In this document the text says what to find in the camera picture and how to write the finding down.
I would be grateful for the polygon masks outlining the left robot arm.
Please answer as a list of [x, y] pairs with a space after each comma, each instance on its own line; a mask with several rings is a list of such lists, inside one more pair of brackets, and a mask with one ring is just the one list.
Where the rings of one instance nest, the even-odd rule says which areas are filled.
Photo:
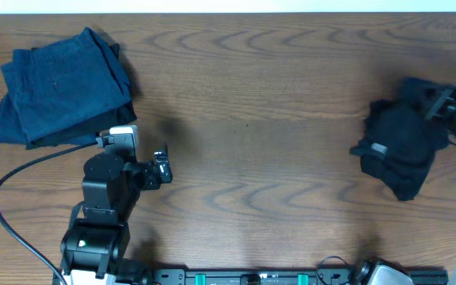
[[107, 145], [83, 167], [83, 201], [71, 212], [61, 242], [60, 277], [54, 284], [154, 284], [142, 261], [124, 257], [131, 239], [128, 220], [140, 193], [173, 180], [168, 147], [139, 162], [135, 146]]

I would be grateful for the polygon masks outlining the black t-shirt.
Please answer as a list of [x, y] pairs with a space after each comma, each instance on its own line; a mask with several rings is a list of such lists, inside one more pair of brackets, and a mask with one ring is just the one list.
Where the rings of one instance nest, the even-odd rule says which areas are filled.
[[449, 146], [448, 131], [424, 118], [423, 106], [445, 86], [404, 78], [397, 99], [369, 104], [363, 138], [349, 153], [360, 157], [363, 173], [382, 181], [400, 201], [419, 193], [435, 153]]

